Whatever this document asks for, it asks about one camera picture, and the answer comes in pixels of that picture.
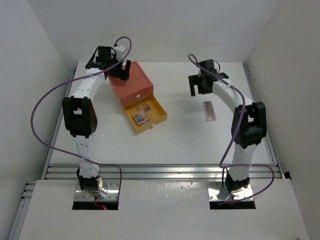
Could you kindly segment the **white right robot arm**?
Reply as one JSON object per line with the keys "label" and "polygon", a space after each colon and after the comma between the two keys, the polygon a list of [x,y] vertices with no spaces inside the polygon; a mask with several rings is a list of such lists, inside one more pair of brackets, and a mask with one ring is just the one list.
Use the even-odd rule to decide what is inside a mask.
{"label": "white right robot arm", "polygon": [[234,146],[231,165],[228,166],[226,178],[222,180],[222,188],[231,193],[248,186],[249,170],[253,154],[262,139],[267,135],[266,106],[264,103],[254,102],[236,88],[224,72],[219,73],[212,59],[198,62],[193,54],[189,60],[199,68],[199,73],[189,76],[191,96],[196,93],[215,94],[233,113],[231,125],[231,141],[222,156],[224,161],[229,149]]}

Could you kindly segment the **square orange blush compact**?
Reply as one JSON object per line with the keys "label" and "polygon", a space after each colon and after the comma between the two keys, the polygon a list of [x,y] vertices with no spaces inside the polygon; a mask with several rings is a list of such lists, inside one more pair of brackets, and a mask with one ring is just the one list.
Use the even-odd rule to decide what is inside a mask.
{"label": "square orange blush compact", "polygon": [[151,106],[147,103],[147,102],[144,102],[140,105],[137,106],[137,109],[140,111],[140,112],[144,112],[144,113],[149,113],[152,111],[152,108]]}

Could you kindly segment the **yellow drawer with white knob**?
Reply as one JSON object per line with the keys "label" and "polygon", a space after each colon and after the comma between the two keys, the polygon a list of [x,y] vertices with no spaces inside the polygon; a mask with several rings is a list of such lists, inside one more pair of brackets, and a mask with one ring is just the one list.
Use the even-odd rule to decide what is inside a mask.
{"label": "yellow drawer with white knob", "polygon": [[[145,122],[141,125],[137,125],[135,120],[133,119],[133,114],[136,112],[139,112],[137,109],[137,106],[147,102],[151,108],[152,111],[148,112],[147,114],[149,115],[149,121]],[[155,127],[156,125],[164,122],[167,120],[168,114],[164,110],[164,108],[160,105],[160,103],[157,101],[156,97],[154,94],[150,94],[144,98],[141,98],[131,104],[128,104],[123,107],[125,115],[128,117],[129,122],[132,125],[132,128],[134,129],[135,133],[141,134],[148,129],[151,129]]]}

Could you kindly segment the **long brown eyeshadow palette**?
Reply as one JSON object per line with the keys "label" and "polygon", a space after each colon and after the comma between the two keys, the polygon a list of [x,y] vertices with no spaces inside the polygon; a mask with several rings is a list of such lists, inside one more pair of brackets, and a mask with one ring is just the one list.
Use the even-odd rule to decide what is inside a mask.
{"label": "long brown eyeshadow palette", "polygon": [[202,102],[202,106],[203,106],[206,121],[208,122],[215,121],[217,117],[214,111],[212,101],[205,100]]}

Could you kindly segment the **orange drawer box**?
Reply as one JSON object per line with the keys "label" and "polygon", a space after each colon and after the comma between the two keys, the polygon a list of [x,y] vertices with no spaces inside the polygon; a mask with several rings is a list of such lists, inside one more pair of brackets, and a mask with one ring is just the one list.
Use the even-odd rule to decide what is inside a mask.
{"label": "orange drawer box", "polygon": [[116,95],[118,96],[120,102],[121,97],[126,94],[154,86],[140,64],[136,61],[131,63],[129,79],[127,81],[111,76],[108,77],[108,80]]}

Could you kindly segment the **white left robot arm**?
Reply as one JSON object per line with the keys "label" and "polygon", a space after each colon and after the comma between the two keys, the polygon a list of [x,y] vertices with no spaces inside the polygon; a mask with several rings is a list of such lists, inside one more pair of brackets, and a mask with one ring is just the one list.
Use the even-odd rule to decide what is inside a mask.
{"label": "white left robot arm", "polygon": [[131,61],[122,69],[121,59],[127,48],[123,45],[98,46],[85,65],[85,79],[75,92],[62,100],[63,119],[66,130],[73,137],[79,158],[77,177],[81,190],[91,194],[102,192],[103,181],[98,164],[93,163],[95,148],[91,139],[98,127],[93,99],[101,84],[110,75],[120,80],[129,79]]}

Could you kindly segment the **orange drawer with white knob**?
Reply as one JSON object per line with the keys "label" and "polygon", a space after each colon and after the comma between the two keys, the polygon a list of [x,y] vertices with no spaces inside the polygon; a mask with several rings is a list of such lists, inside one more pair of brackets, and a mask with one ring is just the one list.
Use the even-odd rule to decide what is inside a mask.
{"label": "orange drawer with white knob", "polygon": [[147,97],[148,95],[151,95],[154,92],[154,87],[149,86],[146,88],[142,88],[140,90],[136,90],[133,93],[128,93],[120,98],[122,106],[129,105],[133,102],[136,102],[144,97]]}

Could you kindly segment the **small colourful eyeshadow palette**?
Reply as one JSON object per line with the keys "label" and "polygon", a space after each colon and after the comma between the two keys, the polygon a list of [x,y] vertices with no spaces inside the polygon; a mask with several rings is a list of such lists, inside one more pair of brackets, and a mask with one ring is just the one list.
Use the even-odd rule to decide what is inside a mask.
{"label": "small colourful eyeshadow palette", "polygon": [[150,120],[150,117],[147,113],[144,111],[138,111],[132,115],[134,121],[139,126],[141,124],[144,124]]}

